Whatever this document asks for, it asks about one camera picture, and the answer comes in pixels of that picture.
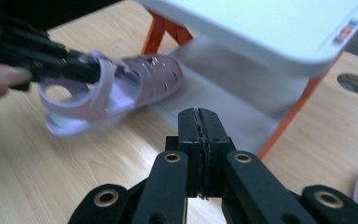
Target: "wooden table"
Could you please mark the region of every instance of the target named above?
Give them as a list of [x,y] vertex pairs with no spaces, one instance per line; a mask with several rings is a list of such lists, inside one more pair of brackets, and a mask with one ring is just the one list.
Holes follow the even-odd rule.
[[[55,30],[51,37],[82,51],[136,55],[149,14],[125,1]],[[175,46],[169,38],[160,48]],[[358,175],[358,93],[337,75],[358,75],[358,57],[344,53],[264,163],[290,190],[324,184],[351,195]],[[44,127],[37,86],[0,100],[0,223],[65,223],[93,188],[130,188],[148,176],[165,136],[177,135],[148,108],[124,113],[91,133],[62,139]],[[222,223],[219,200],[191,199],[188,223]]]

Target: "orange table leg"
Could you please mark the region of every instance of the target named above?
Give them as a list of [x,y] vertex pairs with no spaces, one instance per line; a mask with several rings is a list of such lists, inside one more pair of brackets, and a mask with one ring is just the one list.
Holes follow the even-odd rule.
[[172,36],[178,45],[184,45],[193,39],[191,33],[184,26],[159,16],[155,12],[148,11],[153,16],[153,21],[142,48],[142,54],[157,53],[165,32]]
[[286,117],[284,117],[284,119],[279,124],[278,128],[275,130],[275,132],[269,138],[267,143],[262,147],[261,151],[258,153],[258,158],[260,158],[260,160],[267,155],[269,150],[272,148],[272,146],[275,144],[275,142],[278,140],[278,138],[281,136],[284,130],[289,126],[290,122],[293,120],[296,114],[308,101],[313,91],[318,87],[319,83],[322,81],[323,78],[324,76],[319,76],[319,77],[311,78],[308,81],[308,84],[305,90],[303,91],[301,97],[297,100],[295,105],[290,109],[289,113],[286,115]]

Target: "wooden surface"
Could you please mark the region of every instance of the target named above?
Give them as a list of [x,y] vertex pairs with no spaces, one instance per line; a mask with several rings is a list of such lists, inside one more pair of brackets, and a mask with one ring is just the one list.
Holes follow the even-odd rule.
[[[124,57],[140,52],[151,17],[123,2],[51,31],[69,48]],[[174,43],[165,38],[161,52]],[[299,193],[324,184],[351,194],[358,175],[358,93],[337,75],[358,74],[358,57],[344,53],[264,163]],[[0,100],[0,223],[66,223],[93,188],[130,188],[148,176],[165,144],[177,135],[148,108],[110,119],[90,133],[58,138],[44,126],[47,110],[37,86]],[[188,223],[222,223],[219,200],[192,199]]]

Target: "black plastic part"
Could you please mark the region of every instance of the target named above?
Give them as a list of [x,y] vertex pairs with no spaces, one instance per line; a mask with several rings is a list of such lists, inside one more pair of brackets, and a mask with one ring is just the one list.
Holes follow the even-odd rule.
[[229,152],[224,169],[251,223],[317,223],[252,153]]
[[195,110],[201,121],[203,133],[204,167],[203,179],[206,197],[222,197],[225,176],[223,174],[223,161],[231,147],[231,140],[226,134],[218,116],[210,110]]
[[[298,196],[286,189],[257,156],[236,150],[215,113],[185,110],[179,115],[179,131],[178,137],[167,137],[165,151],[157,156],[147,179],[127,191],[107,185],[122,190],[118,203],[109,208],[95,208],[92,198],[103,188],[93,190],[78,206],[70,223],[186,223],[187,197],[201,191],[195,183],[204,184],[205,177],[210,178],[212,193],[203,196],[221,194],[222,211],[229,224],[358,223],[358,204],[336,190],[316,186],[304,189]],[[217,138],[223,140],[221,146]],[[338,197],[342,208],[332,210],[315,201],[318,191],[327,192],[320,195],[327,204]]]
[[[117,195],[109,195],[109,192],[115,191]],[[98,206],[95,202],[98,194],[106,192],[106,200],[112,200],[111,197],[117,197],[117,200],[109,206]],[[128,223],[127,214],[128,193],[127,190],[118,185],[106,184],[93,189],[80,203],[72,214],[69,224],[95,224],[109,223],[121,224]]]
[[29,70],[32,81],[43,77],[66,77],[95,83],[100,78],[98,64],[78,60],[80,52],[51,41],[45,31],[30,24],[0,15],[0,63]]
[[358,223],[358,204],[335,189],[321,185],[306,187],[300,201],[320,223]]
[[48,30],[82,17],[118,0],[0,0],[0,12]]
[[187,155],[158,154],[131,223],[186,223]]
[[196,198],[202,188],[202,156],[199,128],[195,122],[194,109],[178,115],[178,150],[188,156],[188,197]]

